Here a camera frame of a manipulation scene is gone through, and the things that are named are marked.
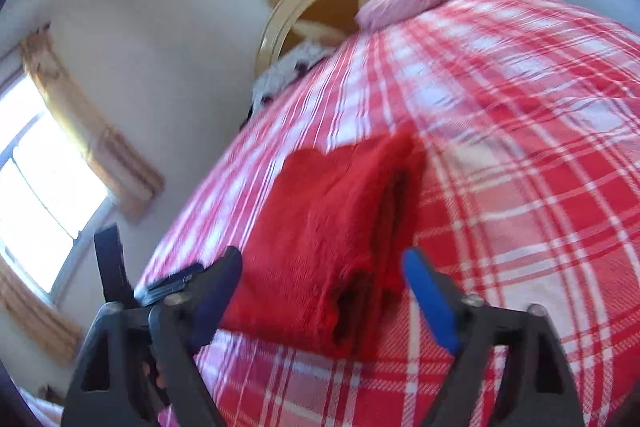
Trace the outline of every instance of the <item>window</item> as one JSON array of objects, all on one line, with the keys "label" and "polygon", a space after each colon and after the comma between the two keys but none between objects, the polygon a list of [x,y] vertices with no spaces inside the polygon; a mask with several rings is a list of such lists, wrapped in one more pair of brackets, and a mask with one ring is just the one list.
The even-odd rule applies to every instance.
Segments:
[{"label": "window", "polygon": [[46,293],[106,196],[29,77],[0,94],[0,241]]}]

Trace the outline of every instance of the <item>folded red fleece blanket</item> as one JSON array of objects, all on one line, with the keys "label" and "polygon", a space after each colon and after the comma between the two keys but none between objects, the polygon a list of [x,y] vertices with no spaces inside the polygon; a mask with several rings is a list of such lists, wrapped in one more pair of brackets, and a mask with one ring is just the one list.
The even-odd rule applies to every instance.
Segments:
[{"label": "folded red fleece blanket", "polygon": [[288,156],[242,251],[222,327],[371,360],[383,302],[404,287],[424,149],[408,132]]}]

